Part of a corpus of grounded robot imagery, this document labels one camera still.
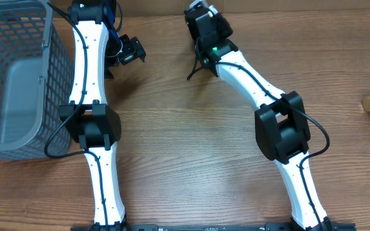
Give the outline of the white Pantene conditioner tube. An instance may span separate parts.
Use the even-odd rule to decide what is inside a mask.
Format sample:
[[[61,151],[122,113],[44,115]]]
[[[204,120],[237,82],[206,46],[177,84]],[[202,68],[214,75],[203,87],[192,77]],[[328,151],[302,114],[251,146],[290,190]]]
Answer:
[[[362,98],[362,108],[366,112],[370,112],[370,96],[365,96]]]

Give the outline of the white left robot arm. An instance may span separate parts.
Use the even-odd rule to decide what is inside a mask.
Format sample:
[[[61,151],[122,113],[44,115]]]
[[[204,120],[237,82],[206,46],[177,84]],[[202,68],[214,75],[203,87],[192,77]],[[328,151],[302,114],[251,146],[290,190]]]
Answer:
[[[89,230],[129,230],[116,164],[121,119],[107,103],[105,81],[111,67],[144,60],[137,37],[120,35],[123,12],[116,0],[73,1],[63,14],[73,28],[75,72],[67,104],[60,106],[64,127],[80,146],[89,166],[94,221]]]

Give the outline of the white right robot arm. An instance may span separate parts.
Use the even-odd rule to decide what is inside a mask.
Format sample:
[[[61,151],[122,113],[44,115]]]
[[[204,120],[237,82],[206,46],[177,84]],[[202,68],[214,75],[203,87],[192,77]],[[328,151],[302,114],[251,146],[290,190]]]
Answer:
[[[195,42],[195,63],[234,87],[252,107],[256,143],[277,165],[288,192],[292,230],[333,230],[309,165],[308,124],[320,124],[306,114],[301,96],[273,86],[248,63],[229,38],[230,24],[213,5],[194,1],[184,18]]]

